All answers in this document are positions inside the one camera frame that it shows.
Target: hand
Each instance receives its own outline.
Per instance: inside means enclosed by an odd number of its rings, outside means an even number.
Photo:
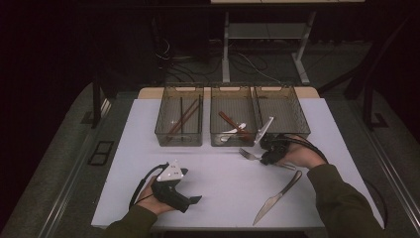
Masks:
[[[137,202],[136,205],[142,206],[156,215],[161,215],[164,212],[174,210],[174,208],[166,203],[158,201],[153,196],[152,183],[156,178],[156,176],[152,177],[146,187],[140,192],[139,202]]]
[[[291,137],[295,140],[305,141],[304,139],[294,136]],[[279,160],[276,164],[283,165],[290,162],[298,167],[305,167],[311,170],[314,167],[327,164],[317,153],[305,146],[290,143],[289,150],[283,159]]]

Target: person's left hand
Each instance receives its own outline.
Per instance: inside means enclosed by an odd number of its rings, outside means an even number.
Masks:
[[[156,176],[152,177],[146,187],[140,192],[139,202],[137,202],[136,205],[142,206],[156,215],[161,215],[164,212],[174,210],[174,208],[166,203],[158,201],[153,196],[152,183],[156,178]]]

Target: floor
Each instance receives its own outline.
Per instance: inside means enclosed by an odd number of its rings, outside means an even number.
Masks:
[[[221,81],[221,43],[211,42],[209,61],[197,61],[189,53],[176,52],[166,81]],[[302,59],[311,81],[318,88],[356,66],[366,55],[366,43],[318,43],[308,46]],[[230,45],[231,81],[275,81],[300,85],[290,53],[294,42],[233,42]],[[386,220],[388,237],[419,237],[418,226],[410,219],[410,209],[401,194],[420,200],[420,146],[380,94],[374,95],[373,112],[380,113],[387,128],[370,131],[362,122],[362,98],[346,100],[346,84],[327,91],[328,106],[347,143],[355,164],[367,182],[376,206]],[[112,158],[124,130],[137,92],[120,92],[105,100],[100,124],[91,129],[91,86],[74,101],[58,129],[42,163],[33,176],[1,237],[101,237],[102,230],[90,226]],[[100,141],[113,141],[108,163],[103,167],[86,165]],[[406,191],[395,184],[383,168],[389,162],[403,181]],[[168,232],[164,237],[204,234]],[[245,237],[243,233],[205,233],[206,237]],[[297,233],[250,233],[246,237],[328,237],[324,229]]]

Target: olive green sleeve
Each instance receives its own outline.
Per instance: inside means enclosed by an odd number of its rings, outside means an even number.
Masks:
[[[322,165],[308,172],[316,191],[316,207],[330,238],[385,237],[366,198],[340,177],[336,167]]]
[[[144,238],[150,237],[151,227],[158,217],[151,211],[134,205],[123,219],[113,222],[104,233],[104,238]]]

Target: gray carpet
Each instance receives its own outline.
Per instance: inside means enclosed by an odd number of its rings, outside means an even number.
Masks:
[[[368,48],[367,44],[309,46],[302,61],[311,80],[311,86],[322,86],[353,68],[363,59]],[[185,60],[185,56],[179,53],[178,56],[183,59],[176,62],[174,65],[176,69],[169,71],[166,80],[191,81],[192,77],[195,81],[221,81],[220,46],[215,45],[212,49],[214,57],[209,62]],[[290,53],[295,49],[295,44],[285,42],[274,42],[268,50],[262,50],[260,45],[235,46],[232,48],[231,56],[231,81],[272,81],[256,72],[244,57],[235,54],[239,52],[247,56],[248,60],[264,74],[299,85],[297,72],[290,60]],[[367,133],[361,123],[360,101],[345,100],[342,96],[345,86],[344,83],[332,89],[325,94],[325,98],[361,175],[374,186],[367,185],[382,217],[385,216],[386,207],[388,213],[386,233],[389,237],[418,237],[417,231],[380,166],[377,151],[369,137],[374,134],[378,138],[416,200],[420,200],[418,189],[420,147],[379,94],[374,97],[373,111],[380,113],[389,127],[377,128],[373,133]],[[101,237],[102,230],[91,227],[90,221],[112,164],[112,157],[118,148],[131,104],[136,97],[137,92],[120,93],[117,98],[111,100],[110,110],[104,115],[100,126],[93,130],[89,124],[83,123],[83,118],[92,108],[90,86],[80,93],[1,237],[38,237],[42,231],[44,237]],[[86,163],[99,141],[114,142],[110,159],[103,167],[88,166]],[[77,177],[67,180],[70,175]],[[64,199],[66,196],[62,188],[69,181],[70,190],[67,194],[69,200],[67,200]],[[60,209],[54,206],[56,201],[62,201],[63,206],[59,207]],[[51,230],[43,230],[51,212],[57,214],[56,222],[46,227],[50,227]],[[256,237],[275,237],[272,233],[259,234]],[[236,237],[238,234],[225,235]],[[323,229],[307,231],[306,235],[312,238],[327,237]]]

